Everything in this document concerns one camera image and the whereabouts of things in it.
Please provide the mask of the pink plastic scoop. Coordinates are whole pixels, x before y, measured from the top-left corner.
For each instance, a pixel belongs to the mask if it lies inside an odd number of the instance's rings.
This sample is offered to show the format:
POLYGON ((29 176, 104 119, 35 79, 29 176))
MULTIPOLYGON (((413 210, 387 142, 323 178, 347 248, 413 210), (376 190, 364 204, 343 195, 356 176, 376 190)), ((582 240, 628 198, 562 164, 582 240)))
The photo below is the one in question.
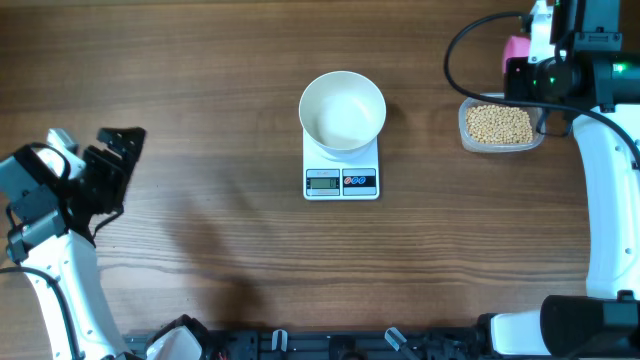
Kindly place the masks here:
POLYGON ((502 53, 502 73, 507 73, 507 62, 511 58, 528 57, 530 50, 530 39, 521 36, 510 36, 503 48, 502 53))

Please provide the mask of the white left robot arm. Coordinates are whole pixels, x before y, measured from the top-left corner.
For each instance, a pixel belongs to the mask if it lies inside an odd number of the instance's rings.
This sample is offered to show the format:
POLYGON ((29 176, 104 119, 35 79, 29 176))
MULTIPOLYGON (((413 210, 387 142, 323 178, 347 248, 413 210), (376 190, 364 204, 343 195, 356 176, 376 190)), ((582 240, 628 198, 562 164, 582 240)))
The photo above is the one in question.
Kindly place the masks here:
POLYGON ((100 284, 99 226, 120 217, 144 129, 103 128, 101 148, 76 155, 65 142, 31 143, 1 163, 10 229, 10 273, 27 276, 39 301, 56 359, 132 359, 100 284))

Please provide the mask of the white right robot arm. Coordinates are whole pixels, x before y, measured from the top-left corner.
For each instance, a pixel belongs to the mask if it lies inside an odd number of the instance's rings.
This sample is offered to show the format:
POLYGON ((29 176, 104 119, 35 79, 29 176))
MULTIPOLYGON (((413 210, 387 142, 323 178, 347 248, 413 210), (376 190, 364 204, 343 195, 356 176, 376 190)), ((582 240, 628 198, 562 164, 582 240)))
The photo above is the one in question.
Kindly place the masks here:
POLYGON ((590 266, 585 296, 484 314, 471 327, 249 334, 256 359, 590 359, 639 354, 639 58, 621 49, 616 1, 537 2, 524 57, 506 60, 503 105, 561 111, 581 153, 590 266))

